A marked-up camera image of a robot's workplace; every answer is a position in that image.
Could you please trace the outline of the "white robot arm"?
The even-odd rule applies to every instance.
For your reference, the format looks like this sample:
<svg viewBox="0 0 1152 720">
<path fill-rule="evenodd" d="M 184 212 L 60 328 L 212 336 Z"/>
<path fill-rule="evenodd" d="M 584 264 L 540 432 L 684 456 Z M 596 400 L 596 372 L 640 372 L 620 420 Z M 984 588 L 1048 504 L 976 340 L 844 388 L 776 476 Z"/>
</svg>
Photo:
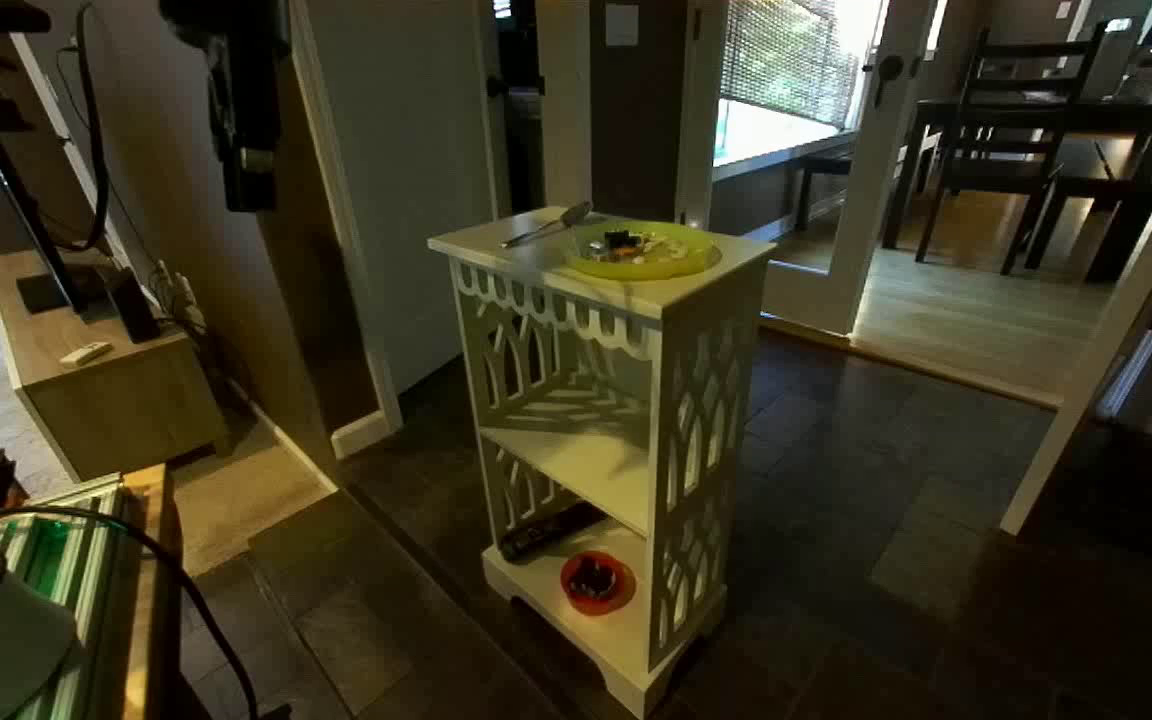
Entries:
<svg viewBox="0 0 1152 720">
<path fill-rule="evenodd" d="M 172 32 L 204 52 L 208 132 L 232 212 L 276 204 L 280 92 L 288 56 L 284 0 L 160 0 Z"/>
</svg>

